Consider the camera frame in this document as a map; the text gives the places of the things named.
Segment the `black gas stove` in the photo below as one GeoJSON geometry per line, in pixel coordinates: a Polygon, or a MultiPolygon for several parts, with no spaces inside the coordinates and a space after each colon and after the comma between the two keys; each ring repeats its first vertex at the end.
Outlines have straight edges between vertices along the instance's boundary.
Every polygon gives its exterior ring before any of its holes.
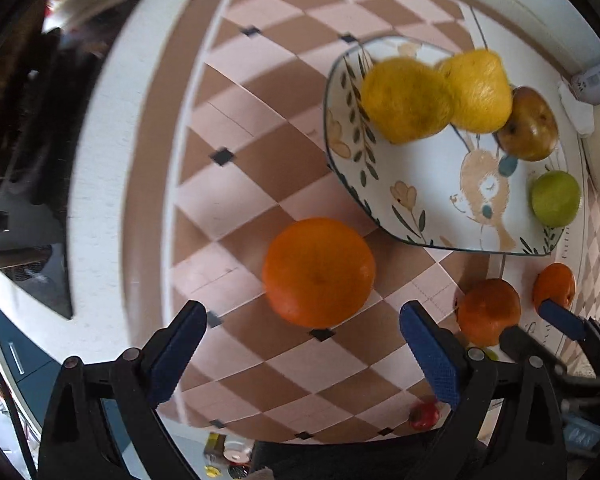
{"type": "Polygon", "coordinates": [[[67,218],[76,150],[96,81],[139,3],[50,30],[35,4],[0,50],[0,270],[63,318],[73,316],[67,218]]]}

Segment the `oval deer pattern plate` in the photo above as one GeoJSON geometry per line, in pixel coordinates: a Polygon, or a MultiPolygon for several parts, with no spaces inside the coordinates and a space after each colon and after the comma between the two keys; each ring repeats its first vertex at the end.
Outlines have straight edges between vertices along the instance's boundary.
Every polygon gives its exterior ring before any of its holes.
{"type": "Polygon", "coordinates": [[[368,40],[340,54],[324,96],[329,167],[381,229],[418,246],[464,252],[546,256],[561,228],[543,226],[529,203],[531,183],[567,170],[562,148],[524,162],[506,155],[494,136],[447,126],[431,138],[393,145],[372,126],[360,102],[367,72],[400,54],[434,65],[449,51],[399,36],[368,40]]]}

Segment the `dark orange tangerine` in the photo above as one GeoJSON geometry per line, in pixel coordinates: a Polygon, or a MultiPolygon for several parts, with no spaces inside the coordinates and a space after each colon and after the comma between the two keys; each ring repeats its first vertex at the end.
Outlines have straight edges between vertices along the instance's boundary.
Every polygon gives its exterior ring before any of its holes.
{"type": "Polygon", "coordinates": [[[500,278],[475,284],[457,309],[460,331],[478,347],[497,346],[503,330],[516,326],[520,317],[518,292],[500,278]]]}

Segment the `yellow-green citrus fruit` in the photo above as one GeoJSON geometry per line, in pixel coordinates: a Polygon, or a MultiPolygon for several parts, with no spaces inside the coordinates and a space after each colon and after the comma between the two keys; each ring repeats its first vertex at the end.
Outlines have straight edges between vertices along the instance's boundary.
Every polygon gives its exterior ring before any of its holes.
{"type": "Polygon", "coordinates": [[[454,115],[455,98],[446,79],[414,58],[387,58],[375,64],[361,88],[363,110],[391,144],[434,136],[454,115]]]}

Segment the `green apple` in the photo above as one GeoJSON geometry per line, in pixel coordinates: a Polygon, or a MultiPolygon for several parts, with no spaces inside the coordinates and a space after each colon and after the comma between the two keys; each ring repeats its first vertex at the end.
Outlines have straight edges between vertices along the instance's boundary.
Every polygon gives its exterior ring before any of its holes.
{"type": "Polygon", "coordinates": [[[530,188],[535,218],[549,228],[565,228],[580,208],[582,192],[575,177],[565,171],[549,171],[536,178],[530,188]]]}

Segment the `brown russet pear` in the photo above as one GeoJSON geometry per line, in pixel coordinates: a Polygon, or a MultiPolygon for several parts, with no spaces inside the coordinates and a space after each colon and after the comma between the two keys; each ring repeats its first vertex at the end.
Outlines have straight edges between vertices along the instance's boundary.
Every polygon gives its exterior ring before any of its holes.
{"type": "Polygon", "coordinates": [[[513,91],[512,114],[495,137],[507,155],[539,162],[554,152],[559,139],[558,125],[539,92],[517,87],[513,91]]]}

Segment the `orange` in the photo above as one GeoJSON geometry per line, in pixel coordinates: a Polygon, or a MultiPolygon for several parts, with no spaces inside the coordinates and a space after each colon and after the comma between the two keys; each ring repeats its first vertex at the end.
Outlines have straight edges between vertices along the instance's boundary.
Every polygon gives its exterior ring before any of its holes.
{"type": "Polygon", "coordinates": [[[376,278],[364,238],[345,223],[291,223],[268,245],[261,278],[271,309],[290,324],[324,330],[364,307],[376,278]]]}
{"type": "Polygon", "coordinates": [[[569,309],[576,293],[576,279],[570,267],[555,262],[543,269],[536,277],[531,301],[535,310],[539,310],[542,302],[547,299],[569,309]]]}

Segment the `yellow lemon-like citrus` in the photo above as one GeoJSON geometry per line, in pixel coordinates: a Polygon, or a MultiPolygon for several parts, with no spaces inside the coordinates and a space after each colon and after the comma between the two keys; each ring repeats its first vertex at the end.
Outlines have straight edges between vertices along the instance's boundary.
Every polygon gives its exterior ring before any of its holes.
{"type": "Polygon", "coordinates": [[[434,67],[453,91],[454,127],[487,134],[506,124],[513,109],[513,90],[496,52],[467,51],[445,58],[434,67]]]}

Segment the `red cherry tomato left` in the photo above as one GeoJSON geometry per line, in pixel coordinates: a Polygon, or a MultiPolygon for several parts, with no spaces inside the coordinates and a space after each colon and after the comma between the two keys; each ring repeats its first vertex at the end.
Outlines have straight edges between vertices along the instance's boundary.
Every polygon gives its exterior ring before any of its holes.
{"type": "Polygon", "coordinates": [[[408,416],[408,424],[415,431],[429,431],[437,425],[440,411],[436,401],[416,404],[408,416]]]}

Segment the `white folded paper tissue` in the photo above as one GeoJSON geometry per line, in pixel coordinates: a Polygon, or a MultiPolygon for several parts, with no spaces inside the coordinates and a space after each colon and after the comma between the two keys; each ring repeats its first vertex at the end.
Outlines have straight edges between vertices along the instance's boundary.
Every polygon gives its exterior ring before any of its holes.
{"type": "Polygon", "coordinates": [[[579,101],[573,95],[569,84],[563,79],[558,82],[557,89],[562,107],[573,128],[576,129],[581,138],[590,136],[595,130],[594,107],[591,104],[579,101]]]}

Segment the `checkered table mat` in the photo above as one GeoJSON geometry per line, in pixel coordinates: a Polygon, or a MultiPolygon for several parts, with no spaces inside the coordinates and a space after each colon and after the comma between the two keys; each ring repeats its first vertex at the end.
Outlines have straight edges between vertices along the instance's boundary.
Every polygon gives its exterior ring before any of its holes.
{"type": "Polygon", "coordinates": [[[573,373],[576,344],[536,314],[531,289],[552,263],[577,282],[574,313],[600,320],[600,193],[558,94],[569,65],[479,0],[188,0],[145,101],[124,218],[125,309],[141,346],[188,300],[208,326],[161,414],[185,431],[283,443],[404,437],[434,394],[399,330],[419,301],[447,330],[475,284],[518,292],[520,325],[573,373]],[[381,229],[329,167],[324,96],[332,64],[365,41],[412,38],[449,51],[496,52],[514,86],[553,110],[582,198],[546,256],[464,252],[402,242],[381,229]],[[280,318],[261,273],[287,226],[331,218],[360,234],[374,288],[347,321],[310,330],[280,318]]]}

